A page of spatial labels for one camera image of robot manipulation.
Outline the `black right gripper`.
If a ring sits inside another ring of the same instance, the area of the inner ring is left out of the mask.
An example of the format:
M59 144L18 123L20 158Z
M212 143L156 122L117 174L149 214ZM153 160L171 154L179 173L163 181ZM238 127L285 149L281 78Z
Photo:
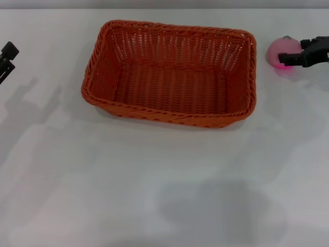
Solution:
M278 54L279 62L285 66L303 66L311 67L318 63L329 62L329 43L319 42L323 39L329 39L329 36L317 36L313 39L301 40L303 52L288 54Z

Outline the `pink peach toy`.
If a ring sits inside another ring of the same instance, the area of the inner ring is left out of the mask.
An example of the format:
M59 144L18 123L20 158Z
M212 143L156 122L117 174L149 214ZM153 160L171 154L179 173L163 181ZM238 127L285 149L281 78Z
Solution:
M280 53L297 54L302 51L300 42L290 36L283 36L274 40L268 47L266 53L267 62L275 69L288 70L292 66L285 66L280 63L278 55Z

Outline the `orange woven plastic basket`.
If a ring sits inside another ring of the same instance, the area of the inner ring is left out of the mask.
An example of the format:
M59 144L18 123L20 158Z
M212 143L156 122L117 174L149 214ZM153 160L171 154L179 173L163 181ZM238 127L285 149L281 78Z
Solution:
M252 114L256 74L256 41L244 30L112 20L81 93L119 117L222 128Z

